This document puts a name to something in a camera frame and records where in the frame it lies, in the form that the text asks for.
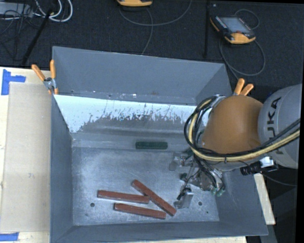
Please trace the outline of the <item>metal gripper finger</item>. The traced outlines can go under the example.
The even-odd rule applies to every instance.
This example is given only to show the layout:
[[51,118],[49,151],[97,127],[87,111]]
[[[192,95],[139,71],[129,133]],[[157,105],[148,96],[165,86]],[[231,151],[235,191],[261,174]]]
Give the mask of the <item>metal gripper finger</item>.
[[186,167],[191,163],[191,156],[185,153],[173,152],[172,160],[169,163],[169,171],[176,171],[178,167]]
[[193,199],[194,193],[190,186],[184,186],[180,191],[176,201],[174,202],[174,206],[176,209],[185,209],[189,208],[191,201]]

